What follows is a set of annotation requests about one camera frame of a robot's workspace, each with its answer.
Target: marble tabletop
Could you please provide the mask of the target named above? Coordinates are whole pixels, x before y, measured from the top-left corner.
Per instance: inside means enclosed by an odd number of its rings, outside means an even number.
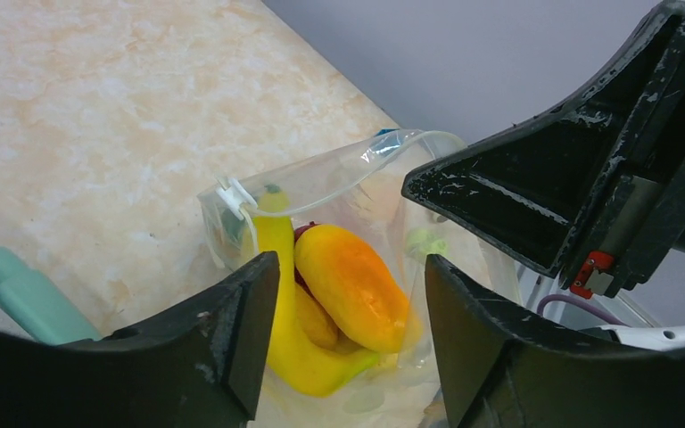
[[[393,126],[259,0],[0,0],[0,245],[104,334],[219,280],[216,172]]]

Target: teal marker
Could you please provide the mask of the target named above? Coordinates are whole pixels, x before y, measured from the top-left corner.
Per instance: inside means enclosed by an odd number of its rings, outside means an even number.
[[[51,345],[101,339],[47,276],[0,247],[0,307],[35,340]]]

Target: plastic bag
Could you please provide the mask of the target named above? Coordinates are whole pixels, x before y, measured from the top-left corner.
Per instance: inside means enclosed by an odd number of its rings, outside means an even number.
[[[335,224],[376,250],[409,296],[411,316],[419,317],[424,327],[415,345],[327,398],[301,395],[267,368],[251,426],[419,426],[440,388],[424,288],[427,253],[442,254],[483,285],[519,300],[512,264],[503,264],[498,251],[400,196],[403,178],[413,168],[464,147],[448,133],[394,130],[239,182],[222,177],[198,195],[207,242],[218,266],[234,270],[243,263],[243,234],[252,233],[249,216],[287,215],[294,227],[311,221]],[[267,214],[256,209],[254,202],[267,185],[278,185],[287,193],[287,210]],[[509,288],[499,290],[493,284]]]

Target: mango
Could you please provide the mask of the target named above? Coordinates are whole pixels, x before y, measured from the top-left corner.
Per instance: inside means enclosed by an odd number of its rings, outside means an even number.
[[[345,336],[376,352],[400,351],[409,299],[368,243],[342,227],[315,225],[294,252],[311,294]]]
[[[299,284],[295,285],[295,311],[303,331],[311,342],[325,350],[335,350],[340,329],[321,307]]]

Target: gray background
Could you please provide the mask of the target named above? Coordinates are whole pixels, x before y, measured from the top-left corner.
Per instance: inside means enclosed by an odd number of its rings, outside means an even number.
[[[575,91],[657,0],[264,0],[405,128],[468,142]],[[631,296],[685,324],[685,255]]]

